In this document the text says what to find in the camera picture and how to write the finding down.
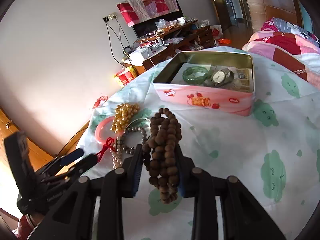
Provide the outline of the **person hand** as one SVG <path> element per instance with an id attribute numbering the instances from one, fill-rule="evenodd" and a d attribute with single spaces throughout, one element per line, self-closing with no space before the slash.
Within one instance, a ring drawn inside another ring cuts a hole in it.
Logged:
<path id="1" fill-rule="evenodd" d="M 38 213 L 23 215 L 18 221 L 18 226 L 15 231 L 16 237 L 19 240 L 28 239 L 31 232 L 41 222 L 42 219 L 43 215 Z"/>

